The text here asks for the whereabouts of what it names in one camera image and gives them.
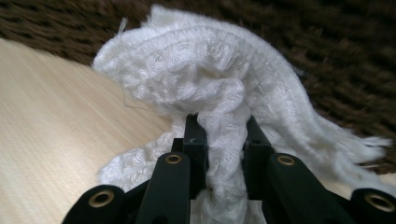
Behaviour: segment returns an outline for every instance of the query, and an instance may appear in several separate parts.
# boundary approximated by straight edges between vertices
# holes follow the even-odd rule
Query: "brown carpet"
[[[396,143],[393,0],[0,0],[0,37],[90,64],[122,17],[138,27],[154,3],[246,27],[300,69],[320,115]],[[396,173],[395,147],[372,164]]]

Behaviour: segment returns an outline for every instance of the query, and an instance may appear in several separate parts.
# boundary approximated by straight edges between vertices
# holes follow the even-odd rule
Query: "black plastic part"
[[[122,189],[109,185],[97,186],[85,192],[78,199],[64,218],[63,224],[116,223],[124,201],[125,196]]]
[[[290,223],[355,223],[298,158],[276,153],[269,160],[267,172]]]
[[[197,115],[188,115],[183,139],[183,152],[191,160],[191,199],[195,199],[206,188],[207,143],[206,131],[197,121]]]
[[[166,153],[157,160],[136,223],[189,222],[190,159],[180,152]]]
[[[396,223],[396,199],[377,189],[357,189],[350,200],[362,224]]]
[[[143,201],[149,180],[125,193],[125,202],[120,209],[119,217],[114,223],[134,224],[139,213],[140,204]]]
[[[267,179],[265,170],[274,150],[254,117],[247,122],[247,140],[244,145],[244,170],[247,195],[250,200],[262,200]]]

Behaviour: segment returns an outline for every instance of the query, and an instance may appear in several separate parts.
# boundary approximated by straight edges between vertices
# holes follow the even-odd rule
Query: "crumpled white fabric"
[[[243,28],[154,6],[141,28],[104,44],[92,66],[174,119],[170,132],[107,164],[99,172],[103,184],[129,190],[149,179],[173,138],[183,137],[186,116],[198,113],[207,132],[210,190],[192,203],[191,223],[265,223],[260,204],[247,199],[240,164],[251,115],[276,151],[299,157],[314,174],[396,195],[354,164],[383,156],[390,141],[361,139],[319,116],[290,64]]]

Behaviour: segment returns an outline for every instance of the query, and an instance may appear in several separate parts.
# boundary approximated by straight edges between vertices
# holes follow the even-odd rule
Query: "wooden table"
[[[61,223],[101,166],[169,126],[90,67],[0,39],[0,223]]]

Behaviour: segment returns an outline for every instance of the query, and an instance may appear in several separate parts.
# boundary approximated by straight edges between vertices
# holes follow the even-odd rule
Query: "towel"
[[[209,147],[208,188],[191,202],[191,223],[265,223],[241,168],[250,116],[275,151],[297,156],[316,176],[396,195],[356,165],[382,157],[391,142],[359,138],[317,114],[291,65],[246,29],[153,6],[141,28],[105,43],[92,67],[173,120],[159,139],[105,165],[102,184],[129,190],[149,179],[156,160],[183,137],[186,116],[198,114]]]

